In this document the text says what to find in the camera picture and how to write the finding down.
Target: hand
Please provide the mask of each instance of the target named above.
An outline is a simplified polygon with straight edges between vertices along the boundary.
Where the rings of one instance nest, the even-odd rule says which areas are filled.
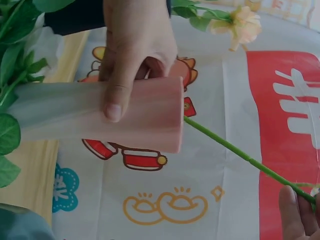
[[[285,186],[279,194],[283,240],[320,240],[320,197],[316,198],[316,212],[311,204]]]
[[[108,81],[104,114],[118,122],[134,80],[165,77],[177,57],[166,0],[103,0],[107,43],[99,81]]]

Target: finger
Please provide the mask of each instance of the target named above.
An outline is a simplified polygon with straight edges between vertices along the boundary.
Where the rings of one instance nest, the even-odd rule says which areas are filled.
[[[300,218],[304,226],[305,234],[307,236],[311,236],[319,229],[316,215],[313,213],[311,204],[307,200],[301,196],[298,196],[297,199],[300,210]]]
[[[297,197],[290,186],[285,186],[279,194],[279,208],[282,222],[283,240],[295,240],[305,236],[299,214]]]
[[[138,48],[127,48],[117,53],[105,92],[104,115],[110,122],[119,122],[126,112],[133,83],[143,60]]]
[[[319,240],[320,239],[320,230],[316,231],[308,240]]]
[[[114,51],[115,46],[112,40],[113,33],[107,30],[106,34],[107,34],[107,43],[106,43],[106,48],[101,61],[100,72],[99,72],[99,82],[108,81],[115,67],[116,52]]]
[[[172,65],[177,57],[175,50],[161,56],[155,54],[154,57],[147,57],[146,64],[150,68],[149,78],[161,78],[168,76]]]
[[[115,54],[106,49],[99,70],[99,82],[109,80],[115,66]]]
[[[135,75],[135,80],[141,80],[141,79],[145,79],[148,72],[149,72],[149,68],[145,63],[142,63],[142,65],[140,66],[138,72]]]
[[[320,226],[320,193],[315,196],[315,218]]]

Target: flower stem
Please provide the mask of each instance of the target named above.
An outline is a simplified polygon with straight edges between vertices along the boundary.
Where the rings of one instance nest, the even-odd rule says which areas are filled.
[[[8,88],[5,88],[5,91],[1,93],[1,98],[0,98],[0,106],[4,104],[6,101],[6,98],[9,96],[9,94],[15,89],[15,87],[23,81],[27,77],[27,72],[23,71],[17,78],[16,80],[8,86]]]
[[[211,132],[209,129],[207,129],[204,126],[200,125],[199,123],[191,120],[187,116],[184,116],[183,119],[187,124],[189,124],[190,126],[194,127],[195,129],[199,130],[203,134],[207,135],[209,138],[215,140],[217,143],[221,144],[222,146],[226,147],[231,152],[235,153],[236,155],[238,155],[242,159],[246,160],[251,165],[253,165],[257,169],[259,169],[260,171],[264,172],[266,175],[270,176],[274,180],[277,180],[279,183],[281,183],[283,185],[288,185],[288,186],[292,187],[292,189],[298,195],[300,195],[301,197],[306,199],[309,203],[314,204],[314,205],[316,204],[316,198],[315,197],[307,194],[306,192],[304,192],[302,189],[300,189],[294,183],[286,180],[285,178],[283,178],[282,176],[278,175],[276,172],[272,171],[270,168],[268,168],[265,165],[261,164],[257,160],[254,160],[252,157],[250,157],[248,154],[246,154],[245,152],[241,151],[239,148],[237,148],[234,145],[232,145],[230,142],[228,142],[228,141],[224,140],[223,138],[219,137],[217,134]]]

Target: dark sleeve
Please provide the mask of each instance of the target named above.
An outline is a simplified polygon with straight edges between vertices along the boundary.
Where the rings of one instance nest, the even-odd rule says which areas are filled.
[[[166,4],[171,15],[171,0]],[[64,9],[46,13],[44,22],[60,35],[104,27],[103,0],[76,0]]]

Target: green stem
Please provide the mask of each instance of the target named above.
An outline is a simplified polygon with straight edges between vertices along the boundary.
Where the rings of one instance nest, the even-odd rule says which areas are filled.
[[[15,87],[27,77],[27,74],[28,74],[27,71],[23,71],[16,78],[16,80],[11,85],[8,86],[8,88],[5,88],[5,91],[3,93],[3,97],[1,97],[1,100],[0,100],[0,106],[2,106],[4,104],[6,98],[15,89]]]
[[[24,4],[25,0],[20,0],[20,2],[18,3],[18,5],[15,7],[15,9],[13,10],[13,12],[10,14],[10,17],[7,19],[7,21],[5,21],[5,23],[3,24],[1,30],[0,30],[0,39],[4,36],[4,34],[6,33],[8,27],[11,24],[12,19],[15,17],[15,14],[19,11],[20,7],[22,6],[22,4]]]
[[[214,15],[218,20],[220,21],[226,21],[228,23],[232,23],[233,20],[230,18],[230,19],[226,19],[226,18],[219,18],[215,12],[215,10],[212,10],[210,8],[206,8],[206,7],[202,7],[202,6],[196,6],[196,5],[193,5],[191,6],[191,8],[195,9],[195,10],[204,10],[204,11],[207,11],[207,12],[210,12],[212,15]]]
[[[224,140],[223,138],[219,137],[217,134],[211,132],[209,129],[205,128],[204,126],[198,124],[197,122],[191,120],[187,116],[184,116],[184,121],[189,124],[190,126],[194,127],[195,129],[199,130],[203,134],[207,135],[209,138],[215,140],[217,143],[221,144],[222,146],[226,147],[242,159],[246,160],[249,162],[251,165],[259,169],[260,171],[264,172],[266,175],[270,176],[271,178],[277,180],[279,183],[283,185],[288,185],[292,187],[292,189],[301,197],[306,199],[309,203],[311,204],[316,204],[316,199],[315,197],[305,193],[302,189],[300,189],[297,185],[294,183],[286,180],[282,176],[278,175],[276,172],[272,171],[270,168],[266,167],[265,165],[261,164],[260,162],[254,160],[252,157],[250,157],[248,154],[245,152],[241,151],[239,148],[235,147],[232,145],[230,142]]]

